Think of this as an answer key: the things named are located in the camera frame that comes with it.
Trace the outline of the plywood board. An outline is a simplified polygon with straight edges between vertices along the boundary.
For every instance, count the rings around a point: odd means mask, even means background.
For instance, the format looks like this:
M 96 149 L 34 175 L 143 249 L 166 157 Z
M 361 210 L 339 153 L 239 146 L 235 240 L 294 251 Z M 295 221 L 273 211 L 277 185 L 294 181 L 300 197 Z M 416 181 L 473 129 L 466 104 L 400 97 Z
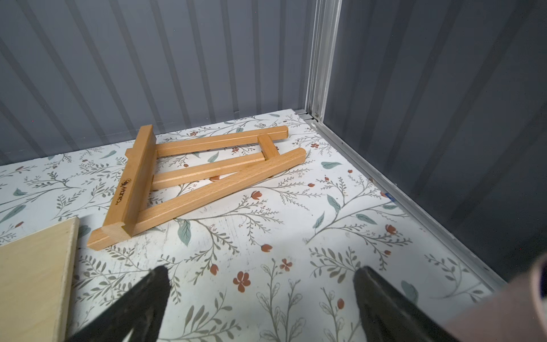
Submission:
M 1 340 L 63 341 L 79 219 L 1 247 Z

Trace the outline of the wooden easel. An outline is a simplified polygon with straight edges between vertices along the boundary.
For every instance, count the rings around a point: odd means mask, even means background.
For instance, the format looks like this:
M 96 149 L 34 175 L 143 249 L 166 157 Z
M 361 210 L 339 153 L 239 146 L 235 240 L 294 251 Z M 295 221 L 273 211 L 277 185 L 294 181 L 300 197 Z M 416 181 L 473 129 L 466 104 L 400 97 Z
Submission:
M 303 164 L 306 151 L 296 148 L 281 154 L 275 145 L 288 138 L 286 126 L 241 133 L 157 143 L 152 125 L 140 128 L 115 190 L 103 226 L 91 232 L 87 247 L 100 251 L 124 242 L 158 225 L 199 209 Z M 260 152 L 229 160 L 163 173 L 155 171 L 159 158 L 257 144 Z M 152 191 L 213 178 L 214 182 L 154 207 L 148 207 Z

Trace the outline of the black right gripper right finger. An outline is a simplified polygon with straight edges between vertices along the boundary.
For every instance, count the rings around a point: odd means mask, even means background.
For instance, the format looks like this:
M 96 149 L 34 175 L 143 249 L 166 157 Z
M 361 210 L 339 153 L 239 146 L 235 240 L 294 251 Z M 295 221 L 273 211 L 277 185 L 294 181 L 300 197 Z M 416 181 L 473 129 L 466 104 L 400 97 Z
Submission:
M 353 286 L 367 341 L 457 340 L 374 269 L 358 269 Z

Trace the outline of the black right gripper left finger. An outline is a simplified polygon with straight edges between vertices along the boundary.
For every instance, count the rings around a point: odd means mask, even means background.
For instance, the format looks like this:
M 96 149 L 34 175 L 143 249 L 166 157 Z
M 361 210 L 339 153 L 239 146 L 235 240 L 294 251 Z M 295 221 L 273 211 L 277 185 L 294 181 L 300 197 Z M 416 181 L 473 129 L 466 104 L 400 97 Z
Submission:
M 170 295 L 168 269 L 158 266 L 67 341 L 156 341 Z

